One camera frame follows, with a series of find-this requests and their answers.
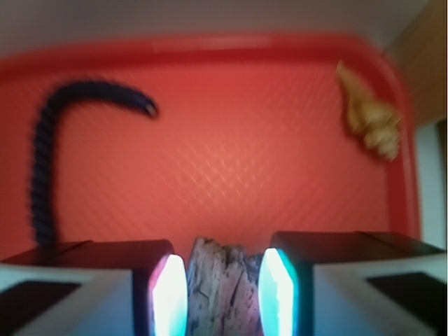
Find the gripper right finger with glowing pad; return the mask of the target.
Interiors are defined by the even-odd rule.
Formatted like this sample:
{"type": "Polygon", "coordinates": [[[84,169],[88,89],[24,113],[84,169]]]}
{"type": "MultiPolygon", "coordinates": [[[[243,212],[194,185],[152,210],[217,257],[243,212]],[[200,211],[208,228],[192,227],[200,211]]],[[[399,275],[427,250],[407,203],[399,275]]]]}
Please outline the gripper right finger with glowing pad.
{"type": "Polygon", "coordinates": [[[446,335],[447,252],[395,232],[276,232],[258,303],[265,335],[446,335]]]}

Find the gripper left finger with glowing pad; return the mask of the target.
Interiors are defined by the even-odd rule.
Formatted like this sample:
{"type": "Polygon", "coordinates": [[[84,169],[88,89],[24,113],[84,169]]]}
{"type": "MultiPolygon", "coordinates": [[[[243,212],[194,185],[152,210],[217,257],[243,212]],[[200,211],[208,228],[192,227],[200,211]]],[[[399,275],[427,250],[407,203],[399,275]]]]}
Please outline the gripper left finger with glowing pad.
{"type": "Polygon", "coordinates": [[[163,240],[79,241],[1,261],[2,335],[184,335],[183,259],[163,240]]]}

